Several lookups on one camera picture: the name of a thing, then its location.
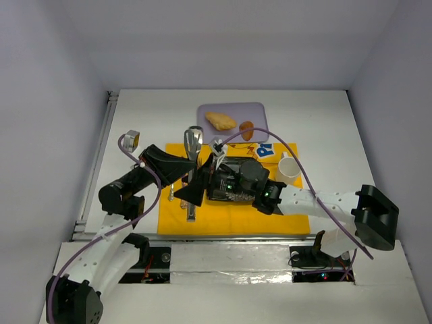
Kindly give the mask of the steel serving tongs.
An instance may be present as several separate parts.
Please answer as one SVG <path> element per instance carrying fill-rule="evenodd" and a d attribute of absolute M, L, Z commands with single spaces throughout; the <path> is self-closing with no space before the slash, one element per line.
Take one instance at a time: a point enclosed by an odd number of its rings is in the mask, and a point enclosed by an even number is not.
<path fill-rule="evenodd" d="M 203 145 L 203 129 L 200 126 L 190 126 L 184 132 L 184 148 L 187 158 L 194 163 L 194 168 L 188 172 L 190 184 L 198 165 L 198 156 Z"/>

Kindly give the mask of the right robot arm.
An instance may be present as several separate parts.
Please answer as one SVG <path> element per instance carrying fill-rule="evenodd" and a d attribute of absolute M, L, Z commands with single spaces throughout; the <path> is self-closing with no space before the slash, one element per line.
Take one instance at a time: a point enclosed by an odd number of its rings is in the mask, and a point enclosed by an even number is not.
<path fill-rule="evenodd" d="M 266 215 L 330 218 L 336 228 L 320 231 L 315 246 L 331 257 L 356 248 L 395 248 L 399 208 L 375 186 L 362 185 L 356 192 L 318 193 L 277 182 L 269 175 L 270 171 L 252 158 L 228 157 L 221 164 L 209 158 L 173 196 L 197 207 L 207 198 L 250 203 Z"/>

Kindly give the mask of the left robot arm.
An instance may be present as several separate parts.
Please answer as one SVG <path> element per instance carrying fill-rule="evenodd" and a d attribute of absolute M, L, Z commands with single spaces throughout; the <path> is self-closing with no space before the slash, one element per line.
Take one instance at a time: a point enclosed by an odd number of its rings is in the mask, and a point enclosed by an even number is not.
<path fill-rule="evenodd" d="M 133 232 L 152 209 L 138 193 L 154 184 L 158 190 L 192 171 L 196 163 L 150 145 L 135 166 L 99 190 L 105 216 L 95 237 L 54 275 L 46 287 L 48 323 L 99 323 L 104 301 L 126 272 L 149 263 L 149 239 Z"/>

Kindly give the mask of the large yellow bread piece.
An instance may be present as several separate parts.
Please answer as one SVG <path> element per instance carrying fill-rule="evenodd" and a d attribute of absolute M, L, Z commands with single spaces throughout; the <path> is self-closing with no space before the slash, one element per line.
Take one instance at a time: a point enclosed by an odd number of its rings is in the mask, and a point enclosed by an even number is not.
<path fill-rule="evenodd" d="M 236 121 L 224 113 L 206 112 L 206 120 L 218 131 L 232 130 L 236 128 Z"/>

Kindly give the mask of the small brown bread piece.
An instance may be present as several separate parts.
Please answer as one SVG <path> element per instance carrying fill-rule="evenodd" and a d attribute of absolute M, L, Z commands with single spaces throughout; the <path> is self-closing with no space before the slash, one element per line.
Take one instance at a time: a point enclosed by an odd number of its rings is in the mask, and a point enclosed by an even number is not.
<path fill-rule="evenodd" d="M 244 121 L 239 125 L 239 131 L 241 131 L 241 137 L 244 141 L 250 141 L 254 134 L 254 124 L 251 121 Z"/>

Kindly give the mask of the black floral square plate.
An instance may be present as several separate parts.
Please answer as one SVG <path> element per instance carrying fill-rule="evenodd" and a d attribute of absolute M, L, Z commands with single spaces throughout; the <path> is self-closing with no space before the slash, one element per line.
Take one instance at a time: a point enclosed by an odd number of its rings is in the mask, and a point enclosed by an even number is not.
<path fill-rule="evenodd" d="M 253 197 L 240 185 L 240 167 L 251 157 L 225 157 L 209 178 L 208 200 L 219 202 L 250 202 Z"/>

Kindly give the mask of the iridescent purple knife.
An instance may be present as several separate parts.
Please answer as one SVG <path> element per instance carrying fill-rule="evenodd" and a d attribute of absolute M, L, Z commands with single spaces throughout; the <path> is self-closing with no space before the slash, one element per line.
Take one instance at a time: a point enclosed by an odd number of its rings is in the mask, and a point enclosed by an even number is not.
<path fill-rule="evenodd" d="M 187 186 L 188 182 L 187 180 L 182 180 L 182 187 L 184 188 L 185 186 Z M 187 208 L 188 203 L 185 200 L 181 200 L 180 201 L 180 207 L 181 209 L 186 209 Z"/>

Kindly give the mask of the iridescent spoon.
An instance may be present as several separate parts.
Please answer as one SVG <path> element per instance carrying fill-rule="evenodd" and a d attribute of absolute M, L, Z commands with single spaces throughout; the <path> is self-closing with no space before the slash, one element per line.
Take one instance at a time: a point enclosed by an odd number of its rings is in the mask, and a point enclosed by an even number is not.
<path fill-rule="evenodd" d="M 168 201 L 172 202 L 174 200 L 174 189 L 175 189 L 175 184 L 172 183 L 169 189 L 169 195 L 168 195 Z"/>

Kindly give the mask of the yellow cloth placemat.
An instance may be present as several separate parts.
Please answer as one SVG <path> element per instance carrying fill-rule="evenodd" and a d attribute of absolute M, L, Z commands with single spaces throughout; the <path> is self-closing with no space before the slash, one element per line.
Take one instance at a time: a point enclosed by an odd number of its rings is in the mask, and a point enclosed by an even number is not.
<path fill-rule="evenodd" d="M 275 180 L 277 164 L 283 153 L 291 154 L 280 143 L 230 144 L 227 157 L 252 157 L 270 171 Z M 213 202 L 205 198 L 196 208 L 196 220 L 186 220 L 180 199 L 168 200 L 169 187 L 162 189 L 159 200 L 157 233 L 179 236 L 242 236 L 255 234 L 307 235 L 311 229 L 307 215 L 264 215 L 251 203 Z"/>

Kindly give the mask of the white mug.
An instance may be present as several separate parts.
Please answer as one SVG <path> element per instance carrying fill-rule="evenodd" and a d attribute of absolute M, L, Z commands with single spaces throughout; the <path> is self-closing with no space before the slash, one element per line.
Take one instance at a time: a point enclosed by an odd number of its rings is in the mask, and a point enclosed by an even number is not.
<path fill-rule="evenodd" d="M 301 170 L 296 160 L 288 152 L 283 152 L 277 164 L 275 180 L 286 185 L 294 185 L 300 174 Z"/>

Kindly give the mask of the foil covered front block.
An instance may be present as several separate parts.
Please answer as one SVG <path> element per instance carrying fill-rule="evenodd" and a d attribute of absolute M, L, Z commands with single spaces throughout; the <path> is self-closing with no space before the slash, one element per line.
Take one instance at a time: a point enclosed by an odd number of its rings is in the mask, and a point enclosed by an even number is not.
<path fill-rule="evenodd" d="M 170 283 L 288 284 L 290 249 L 281 244 L 185 243 L 171 247 Z"/>

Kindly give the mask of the lilac plastic tray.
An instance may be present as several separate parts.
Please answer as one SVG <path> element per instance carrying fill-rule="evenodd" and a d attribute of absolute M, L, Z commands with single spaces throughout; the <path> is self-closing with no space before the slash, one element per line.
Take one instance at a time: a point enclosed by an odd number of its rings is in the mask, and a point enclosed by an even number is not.
<path fill-rule="evenodd" d="M 218 131 L 205 117 L 205 114 L 208 112 L 226 114 L 236 121 L 237 126 L 233 130 Z M 204 104 L 198 107 L 196 115 L 196 124 L 203 131 L 204 144 L 210 143 L 214 137 L 222 140 L 229 138 L 239 132 L 239 126 L 243 122 L 251 122 L 256 128 L 268 130 L 265 107 L 259 102 Z"/>

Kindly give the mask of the aluminium front rail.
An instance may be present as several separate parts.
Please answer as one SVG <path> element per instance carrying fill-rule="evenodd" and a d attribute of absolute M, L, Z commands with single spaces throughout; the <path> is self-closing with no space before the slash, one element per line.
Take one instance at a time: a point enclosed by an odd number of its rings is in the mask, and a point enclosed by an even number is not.
<path fill-rule="evenodd" d="M 294 236 L 275 236 L 275 235 L 251 235 L 251 236 L 181 236 L 181 235 L 159 235 L 144 234 L 150 240 L 160 241 L 314 241 L 316 235 L 294 235 Z"/>

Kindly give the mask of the aluminium side rail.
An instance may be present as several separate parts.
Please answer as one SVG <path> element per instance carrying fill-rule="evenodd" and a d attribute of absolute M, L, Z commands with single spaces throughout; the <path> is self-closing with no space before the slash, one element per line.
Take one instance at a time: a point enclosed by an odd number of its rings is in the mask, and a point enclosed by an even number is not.
<path fill-rule="evenodd" d="M 107 139 L 109 137 L 109 132 L 111 129 L 111 124 L 113 121 L 115 109 L 117 106 L 119 92 L 109 91 L 107 93 L 107 106 L 105 110 L 105 115 L 103 118 L 103 123 L 101 126 L 101 132 L 99 134 L 99 139 L 97 141 L 97 146 L 94 153 L 94 159 L 92 161 L 92 166 L 90 169 L 90 173 L 88 176 L 88 180 L 86 183 L 86 187 L 84 189 L 84 196 L 82 198 L 82 203 L 80 207 L 80 211 L 78 214 L 78 218 L 75 221 L 73 232 L 70 236 L 69 241 L 87 241 L 85 229 L 86 223 L 88 220 L 88 216 L 90 213 L 90 208 L 92 205 L 92 200 L 96 190 L 96 184 L 99 177 L 99 172 L 101 168 L 101 163 L 103 160 L 103 155 L 105 152 L 105 147 L 107 144 Z"/>

